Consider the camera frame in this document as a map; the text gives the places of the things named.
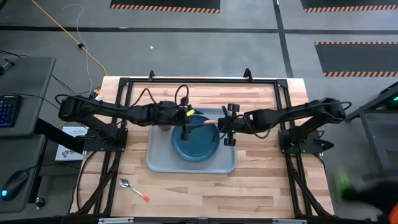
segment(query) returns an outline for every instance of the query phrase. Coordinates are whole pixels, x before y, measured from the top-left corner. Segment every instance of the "blue bowl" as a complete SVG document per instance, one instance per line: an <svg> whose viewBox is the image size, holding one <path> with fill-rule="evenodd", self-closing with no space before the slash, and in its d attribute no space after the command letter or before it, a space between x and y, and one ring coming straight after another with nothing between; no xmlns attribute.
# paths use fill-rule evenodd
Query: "blue bowl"
<svg viewBox="0 0 398 224"><path fill-rule="evenodd" d="M199 115L191 117L188 126L203 124L208 118ZM201 162L209 159L217 150L220 142L218 128L214 124L205 124L195 128L189 134L189 140L181 140L182 127L176 126L172 132L172 145L175 152L190 162Z"/></svg>

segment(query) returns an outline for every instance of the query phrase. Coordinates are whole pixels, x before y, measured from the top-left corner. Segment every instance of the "concrete floor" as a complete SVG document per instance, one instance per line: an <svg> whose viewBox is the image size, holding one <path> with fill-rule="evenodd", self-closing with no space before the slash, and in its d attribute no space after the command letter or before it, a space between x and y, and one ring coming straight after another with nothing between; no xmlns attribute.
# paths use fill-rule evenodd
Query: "concrete floor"
<svg viewBox="0 0 398 224"><path fill-rule="evenodd" d="M109 1L96 0L37 2L61 24L71 27L76 24L80 8L62 8L78 3L85 7L80 17L81 27L204 28L203 32L167 32L165 29L158 32L82 32L90 52L106 67L109 75L147 75L152 69L157 75L240 77L249 67L255 77L287 76L277 30L264 33L266 29L278 28L273 0L221 0L220 14L112 10ZM300 0L279 0L279 4L285 29L318 30L319 33L285 36L293 76L305 79L309 100L330 96L351 101L353 106L348 110L351 112L397 81L396 78L326 78L314 42L397 41L398 35L380 35L372 30L397 30L398 11L306 13ZM54 24L30 1L13 0L0 11L0 26ZM236 29L246 29L247 33ZM321 30L370 30L374 35L354 35L355 32L322 35ZM53 74L56 77L77 92L90 87L85 54L63 32L2 30L0 49L31 57L55 57ZM103 71L91 61L89 65L94 86L98 86ZM66 91L52 80L47 99L54 102L53 97L59 93ZM62 123L56 109L47 103L40 116L54 125ZM370 184L361 180L363 174L379 170L361 123L354 120L350 124L326 125L322 129L326 131L324 138L335 143L335 148L325 153L324 160L336 215L346 218L375 216L376 209L334 198L332 182L336 170L347 170L360 187ZM66 214L75 179L75 176L66 176L46 181L40 193L47 198L47 206L40 210L28 206L20 214L0 215L0 220Z"/></svg>

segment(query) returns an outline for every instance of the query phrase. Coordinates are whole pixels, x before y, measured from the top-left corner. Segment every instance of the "black keyboard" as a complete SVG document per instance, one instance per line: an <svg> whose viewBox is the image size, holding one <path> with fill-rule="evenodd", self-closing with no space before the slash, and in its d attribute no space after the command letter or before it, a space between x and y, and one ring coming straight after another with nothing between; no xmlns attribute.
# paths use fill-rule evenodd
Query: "black keyboard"
<svg viewBox="0 0 398 224"><path fill-rule="evenodd" d="M0 128L14 127L21 101L21 96L0 96Z"/></svg>

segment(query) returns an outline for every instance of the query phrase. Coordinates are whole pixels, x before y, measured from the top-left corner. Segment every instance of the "wooden tabletop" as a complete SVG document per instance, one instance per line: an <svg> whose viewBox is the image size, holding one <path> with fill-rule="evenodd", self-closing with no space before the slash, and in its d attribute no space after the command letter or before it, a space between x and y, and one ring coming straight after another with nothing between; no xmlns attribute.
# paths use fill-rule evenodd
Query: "wooden tabletop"
<svg viewBox="0 0 398 224"><path fill-rule="evenodd" d="M105 77L100 98L114 103L120 77ZM308 102L303 79L287 79L292 105ZM276 109L275 93L267 84L189 83L193 106L221 107L228 103L241 105L240 112L260 108ZM174 100L179 83L136 83L134 102L144 88L156 101ZM139 105L151 103L144 94ZM110 118L99 116L109 123ZM284 155L281 154L275 127L268 138L237 134L238 163L229 174L156 173L145 163L148 133L151 127L127 125L129 136L122 154L118 180L125 178L150 197L145 203L137 194L117 185L112 216L129 217L217 217L217 218L292 218L292 199ZM88 200L98 185L104 153L89 161L80 184L80 203ZM330 193L322 163L314 155L303 154L307 185L325 210L333 213ZM103 205L106 204L108 187ZM298 191L303 209L302 194ZM74 200L71 212L76 210Z"/></svg>

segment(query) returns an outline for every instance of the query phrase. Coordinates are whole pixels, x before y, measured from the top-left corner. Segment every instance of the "gray tray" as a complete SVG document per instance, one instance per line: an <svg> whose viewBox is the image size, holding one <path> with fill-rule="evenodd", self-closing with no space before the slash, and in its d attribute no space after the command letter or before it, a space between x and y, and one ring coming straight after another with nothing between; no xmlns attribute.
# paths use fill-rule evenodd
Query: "gray tray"
<svg viewBox="0 0 398 224"><path fill-rule="evenodd" d="M196 108L203 112L203 116L217 120L224 117L220 108ZM171 142L173 128L170 131L162 131L154 126L149 131L148 150L146 164L155 172L183 172L204 174L227 174L235 169L235 147L224 146L220 140L217 151L207 160L202 162L190 162L182 159L174 151Z"/></svg>

